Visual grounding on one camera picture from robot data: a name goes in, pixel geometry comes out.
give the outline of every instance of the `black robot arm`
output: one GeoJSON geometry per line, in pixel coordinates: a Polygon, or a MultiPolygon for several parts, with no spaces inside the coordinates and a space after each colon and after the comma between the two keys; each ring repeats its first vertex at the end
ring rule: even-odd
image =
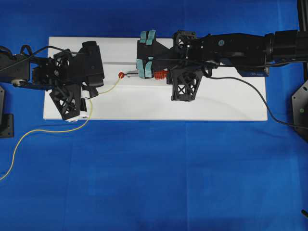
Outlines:
{"type": "Polygon", "coordinates": [[[103,79],[100,48],[95,41],[84,42],[79,52],[48,46],[33,53],[24,45],[20,54],[12,55],[9,49],[0,47],[0,82],[20,88],[52,90],[50,97],[63,120],[76,121],[89,116],[85,100],[98,95],[96,88],[103,86],[103,79]],[[53,58],[35,56],[46,48],[61,52],[53,58]],[[32,69],[32,80],[30,64],[38,65],[32,69]]]}
{"type": "Polygon", "coordinates": [[[296,30],[202,38],[192,31],[178,31],[170,49],[156,41],[152,30],[142,32],[137,44],[139,76],[151,78],[167,69],[167,84],[173,85],[171,99],[180,101],[194,100],[202,76],[210,77],[214,68],[234,66],[243,77],[267,77],[270,66],[307,60],[308,32],[296,30]]]}

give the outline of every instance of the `black mounting plate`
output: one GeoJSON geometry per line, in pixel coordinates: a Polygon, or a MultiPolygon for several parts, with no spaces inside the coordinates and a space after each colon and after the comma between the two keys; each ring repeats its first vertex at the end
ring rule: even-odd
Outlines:
{"type": "Polygon", "coordinates": [[[2,114],[4,106],[4,89],[0,87],[0,138],[14,137],[13,114],[2,114]]]}
{"type": "Polygon", "coordinates": [[[0,138],[14,137],[14,116],[13,114],[3,114],[0,125],[0,138]]]}
{"type": "MultiPolygon", "coordinates": [[[[308,80],[292,96],[293,121],[297,126],[308,127],[308,80]]],[[[308,129],[295,128],[308,142],[308,129]]]]}

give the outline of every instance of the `orange spring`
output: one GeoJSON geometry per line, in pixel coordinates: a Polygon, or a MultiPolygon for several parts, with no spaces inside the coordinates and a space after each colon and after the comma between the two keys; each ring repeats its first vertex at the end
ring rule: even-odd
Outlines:
{"type": "Polygon", "coordinates": [[[167,78],[168,71],[155,71],[154,78],[155,79],[165,79],[167,78]]]}

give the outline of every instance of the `blue background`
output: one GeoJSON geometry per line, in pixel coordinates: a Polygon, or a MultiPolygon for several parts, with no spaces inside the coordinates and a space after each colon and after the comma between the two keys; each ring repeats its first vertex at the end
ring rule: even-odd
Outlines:
{"type": "MultiPolygon", "coordinates": [[[[23,44],[44,47],[49,36],[298,29],[295,0],[2,0],[0,7],[0,44],[13,53],[23,44]]],[[[270,70],[267,99],[279,119],[292,121],[290,96],[302,83],[300,64],[270,70]]],[[[43,92],[1,85],[5,112],[15,116],[15,138],[0,140],[4,174],[26,131],[77,124],[44,121],[43,92]]],[[[91,121],[70,134],[32,134],[0,182],[0,230],[306,230],[307,152],[271,119],[91,121]]]]}

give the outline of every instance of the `white board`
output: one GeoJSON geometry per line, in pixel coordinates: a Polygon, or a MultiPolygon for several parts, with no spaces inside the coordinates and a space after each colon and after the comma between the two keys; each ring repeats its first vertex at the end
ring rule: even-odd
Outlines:
{"type": "MultiPolygon", "coordinates": [[[[81,43],[96,41],[100,46],[105,86],[113,86],[119,72],[136,70],[138,38],[82,38],[50,37],[49,45],[79,51],[81,43]]],[[[158,38],[158,42],[172,47],[172,39],[158,38]]],[[[48,56],[58,51],[48,50],[48,56]]],[[[235,68],[213,70],[213,77],[242,78],[235,68]]],[[[266,97],[263,77],[243,78],[257,87],[266,97]]],[[[172,86],[166,80],[125,77],[111,92],[92,99],[92,119],[101,120],[231,120],[266,121],[267,111],[258,94],[248,85],[235,80],[202,79],[192,102],[171,101],[172,86]]],[[[49,93],[45,93],[44,119],[61,119],[49,93]]]]}

